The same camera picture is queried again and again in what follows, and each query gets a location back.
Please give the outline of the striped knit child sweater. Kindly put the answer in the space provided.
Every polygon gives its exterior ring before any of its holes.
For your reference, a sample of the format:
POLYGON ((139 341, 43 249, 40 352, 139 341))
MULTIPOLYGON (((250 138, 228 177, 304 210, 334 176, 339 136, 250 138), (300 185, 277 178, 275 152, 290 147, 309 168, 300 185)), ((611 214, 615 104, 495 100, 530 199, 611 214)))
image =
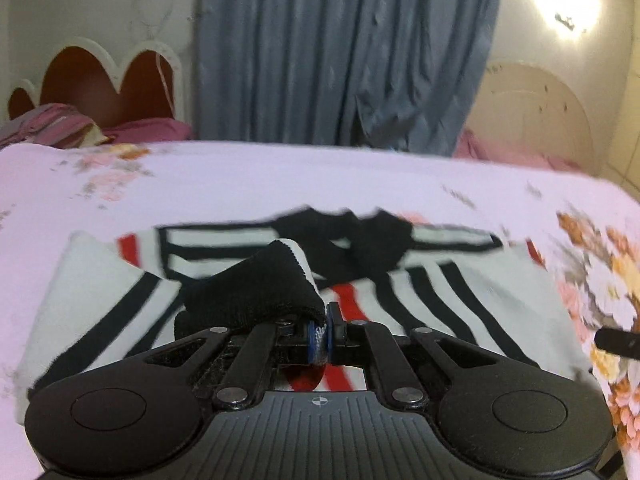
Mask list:
POLYGON ((528 245, 486 231, 303 209, 256 223, 156 226, 65 248, 18 368, 23 399, 214 326, 299 322, 324 360, 326 308, 394 335, 420 327, 586 382, 590 364, 528 245))

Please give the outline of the pink floral bed sheet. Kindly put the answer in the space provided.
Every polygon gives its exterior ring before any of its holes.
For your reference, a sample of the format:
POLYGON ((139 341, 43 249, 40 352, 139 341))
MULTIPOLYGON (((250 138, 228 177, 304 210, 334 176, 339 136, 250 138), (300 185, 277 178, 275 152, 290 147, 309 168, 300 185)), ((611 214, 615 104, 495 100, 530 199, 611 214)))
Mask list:
POLYGON ((260 220, 303 206, 384 209, 531 240, 547 266, 567 242, 563 212, 639 238, 637 197, 583 174, 347 148, 186 142, 104 154, 11 146, 1 154, 2 477, 40 475, 14 419, 14 386, 70 234, 109 242, 150 226, 260 220))

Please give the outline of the cream round headboard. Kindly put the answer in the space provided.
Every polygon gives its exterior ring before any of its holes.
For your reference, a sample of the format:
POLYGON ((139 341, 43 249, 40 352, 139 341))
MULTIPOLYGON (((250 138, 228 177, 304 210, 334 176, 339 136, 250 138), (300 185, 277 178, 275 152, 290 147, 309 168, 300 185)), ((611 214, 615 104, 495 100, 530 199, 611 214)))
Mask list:
POLYGON ((465 127, 479 138, 597 171, 589 120, 567 84, 541 67, 490 62, 465 127))

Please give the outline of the blue-grey curtain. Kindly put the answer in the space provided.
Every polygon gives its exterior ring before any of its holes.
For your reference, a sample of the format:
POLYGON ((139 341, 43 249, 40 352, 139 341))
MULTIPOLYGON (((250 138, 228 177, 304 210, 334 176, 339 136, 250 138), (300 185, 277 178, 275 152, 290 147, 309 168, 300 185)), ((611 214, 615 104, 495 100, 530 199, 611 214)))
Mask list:
POLYGON ((198 0, 203 140, 448 156, 500 0, 198 0))

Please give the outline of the purple pink pillow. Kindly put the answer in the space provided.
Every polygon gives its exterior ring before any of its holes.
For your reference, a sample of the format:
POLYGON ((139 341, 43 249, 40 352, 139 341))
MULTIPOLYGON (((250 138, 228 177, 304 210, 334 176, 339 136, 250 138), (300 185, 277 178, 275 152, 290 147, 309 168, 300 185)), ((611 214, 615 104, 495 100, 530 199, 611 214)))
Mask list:
POLYGON ((38 106, 1 127, 1 147, 32 143, 51 148, 91 148, 104 144, 186 141, 191 127, 171 118, 149 118, 101 129, 89 116, 65 104, 38 106))

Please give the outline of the red white scalloped headboard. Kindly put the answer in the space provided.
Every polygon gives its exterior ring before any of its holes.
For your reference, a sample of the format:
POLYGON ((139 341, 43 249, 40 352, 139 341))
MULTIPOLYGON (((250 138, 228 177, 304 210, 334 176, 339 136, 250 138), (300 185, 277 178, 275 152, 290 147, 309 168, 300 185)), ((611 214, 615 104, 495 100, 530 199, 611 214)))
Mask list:
POLYGON ((141 41, 116 62, 96 41, 61 44, 34 81, 12 84, 4 104, 10 119, 50 103, 68 104, 101 128, 148 118, 183 120, 182 65, 167 44, 141 41))

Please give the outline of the wall lamp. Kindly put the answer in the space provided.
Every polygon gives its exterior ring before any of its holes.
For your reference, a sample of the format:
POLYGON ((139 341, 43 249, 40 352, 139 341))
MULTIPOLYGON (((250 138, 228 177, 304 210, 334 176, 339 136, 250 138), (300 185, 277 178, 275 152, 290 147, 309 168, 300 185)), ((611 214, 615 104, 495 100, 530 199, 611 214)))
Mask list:
POLYGON ((579 30, 580 26, 582 26, 580 19, 574 18, 574 16, 557 13, 554 16, 554 19, 565 28, 567 28, 570 32, 576 32, 576 30, 579 30))

